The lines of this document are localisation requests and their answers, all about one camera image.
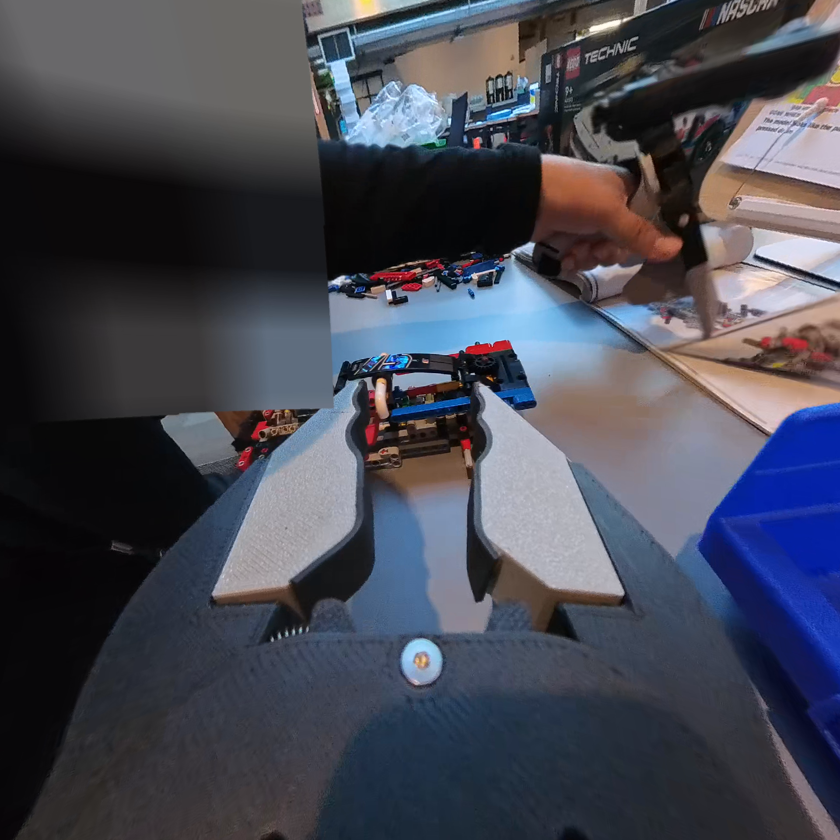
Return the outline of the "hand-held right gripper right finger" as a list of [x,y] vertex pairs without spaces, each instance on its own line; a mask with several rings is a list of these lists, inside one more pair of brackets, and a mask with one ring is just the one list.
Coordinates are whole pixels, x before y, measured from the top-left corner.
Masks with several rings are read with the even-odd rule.
[[476,385],[470,418],[474,601],[524,604],[539,632],[559,606],[621,606],[625,588],[565,453],[487,385]]

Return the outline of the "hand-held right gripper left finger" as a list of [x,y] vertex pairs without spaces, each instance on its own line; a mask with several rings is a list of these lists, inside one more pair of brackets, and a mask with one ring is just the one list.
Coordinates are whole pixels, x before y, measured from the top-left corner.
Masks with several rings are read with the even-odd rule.
[[375,561],[364,486],[364,383],[346,385],[268,458],[213,589],[219,605],[276,603],[309,618],[347,602]]

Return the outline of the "brick car chassis model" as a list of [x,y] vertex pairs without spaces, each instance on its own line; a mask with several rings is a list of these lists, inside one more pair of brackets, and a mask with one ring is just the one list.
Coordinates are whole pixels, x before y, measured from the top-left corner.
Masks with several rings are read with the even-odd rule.
[[333,388],[362,382],[369,412],[364,466],[394,469],[410,458],[456,448],[468,477],[474,465],[470,401],[487,386],[516,411],[536,406],[518,354],[508,340],[474,343],[456,353],[378,353],[343,362]]

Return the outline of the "blue storage bin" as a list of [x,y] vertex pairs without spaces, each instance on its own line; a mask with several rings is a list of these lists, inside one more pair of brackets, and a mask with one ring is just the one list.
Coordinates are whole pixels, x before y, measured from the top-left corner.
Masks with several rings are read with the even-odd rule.
[[838,404],[783,420],[712,512],[698,548],[838,756]]

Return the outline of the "person's left forearm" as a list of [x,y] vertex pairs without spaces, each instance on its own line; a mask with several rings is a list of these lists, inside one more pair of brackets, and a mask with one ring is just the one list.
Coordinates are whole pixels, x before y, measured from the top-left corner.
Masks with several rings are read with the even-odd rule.
[[318,142],[330,278],[528,242],[541,196],[541,154]]

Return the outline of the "person's left hand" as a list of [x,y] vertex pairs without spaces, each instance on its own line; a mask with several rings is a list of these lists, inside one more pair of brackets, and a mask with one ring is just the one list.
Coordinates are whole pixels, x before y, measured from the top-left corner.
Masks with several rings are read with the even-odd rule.
[[625,170],[558,155],[541,158],[539,210],[531,235],[562,253],[563,273],[621,264],[654,263],[679,254],[681,239],[633,211],[635,180]]

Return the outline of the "printed instruction sheet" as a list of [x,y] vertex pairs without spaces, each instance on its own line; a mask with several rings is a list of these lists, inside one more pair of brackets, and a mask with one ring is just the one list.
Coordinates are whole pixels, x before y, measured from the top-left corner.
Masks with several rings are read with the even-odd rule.
[[839,187],[839,67],[764,105],[725,163],[799,182]]

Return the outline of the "toy car set box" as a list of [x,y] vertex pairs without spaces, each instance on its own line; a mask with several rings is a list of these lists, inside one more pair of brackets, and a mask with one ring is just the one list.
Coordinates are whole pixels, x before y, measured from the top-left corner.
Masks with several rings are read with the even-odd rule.
[[669,2],[588,35],[542,58],[539,128],[546,150],[589,162],[619,164],[635,156],[592,127],[592,105],[623,85],[660,70],[692,67],[771,37],[805,18],[814,2]]

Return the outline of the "building instruction booklet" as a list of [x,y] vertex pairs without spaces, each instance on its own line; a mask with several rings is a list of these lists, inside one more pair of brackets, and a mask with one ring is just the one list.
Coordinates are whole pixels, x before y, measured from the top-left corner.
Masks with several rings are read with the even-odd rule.
[[765,434],[796,411],[838,403],[838,286],[749,262],[717,269],[722,308],[705,340],[691,298],[627,299],[638,270],[594,269],[564,284]]

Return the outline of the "pile of loose bricks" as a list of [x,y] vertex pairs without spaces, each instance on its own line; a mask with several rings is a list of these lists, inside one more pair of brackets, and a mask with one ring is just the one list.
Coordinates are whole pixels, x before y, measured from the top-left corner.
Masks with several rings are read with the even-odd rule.
[[470,251],[454,259],[421,259],[375,272],[338,276],[328,283],[328,293],[352,300],[383,300],[391,307],[402,306],[424,289],[452,293],[472,287],[494,289],[501,283],[512,254],[489,255]]

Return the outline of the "clear plastic bag heap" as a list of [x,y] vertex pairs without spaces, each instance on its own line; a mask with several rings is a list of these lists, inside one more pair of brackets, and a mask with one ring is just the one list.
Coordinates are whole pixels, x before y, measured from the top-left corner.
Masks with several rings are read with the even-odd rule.
[[434,93],[401,82],[389,82],[346,136],[349,144],[405,148],[435,144],[447,129],[445,107]]

